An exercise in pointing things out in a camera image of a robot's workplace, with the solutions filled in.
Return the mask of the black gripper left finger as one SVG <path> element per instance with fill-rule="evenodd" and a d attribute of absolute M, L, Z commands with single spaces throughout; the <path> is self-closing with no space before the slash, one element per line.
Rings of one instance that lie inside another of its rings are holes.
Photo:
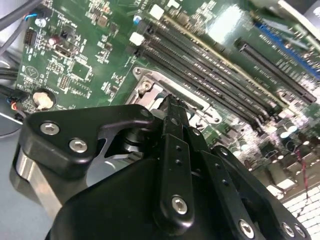
<path fill-rule="evenodd" d="M 138 160 L 128 166 L 162 156 L 190 157 L 178 100 L 168 95 L 154 111 L 130 104 L 31 114 L 20 133 L 15 171 L 54 223 L 69 199 L 104 180 L 87 183 L 93 163 L 105 154 L 123 155 L 128 142 L 138 146 Z"/>

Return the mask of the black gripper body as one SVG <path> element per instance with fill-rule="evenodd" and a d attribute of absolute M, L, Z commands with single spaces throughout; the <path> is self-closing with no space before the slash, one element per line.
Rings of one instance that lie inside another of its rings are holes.
<path fill-rule="evenodd" d="M 210 183 L 209 167 L 237 169 L 234 157 L 139 160 L 69 199 L 50 240 L 232 240 L 237 232 Z"/>

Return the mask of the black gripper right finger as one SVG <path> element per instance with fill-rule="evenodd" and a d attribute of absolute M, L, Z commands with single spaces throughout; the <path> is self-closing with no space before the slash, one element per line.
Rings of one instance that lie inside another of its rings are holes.
<path fill-rule="evenodd" d="M 306 228 L 229 150 L 208 148 L 203 135 L 189 126 L 187 105 L 181 99 L 177 103 L 196 166 L 220 210 L 222 239 L 309 240 Z"/>

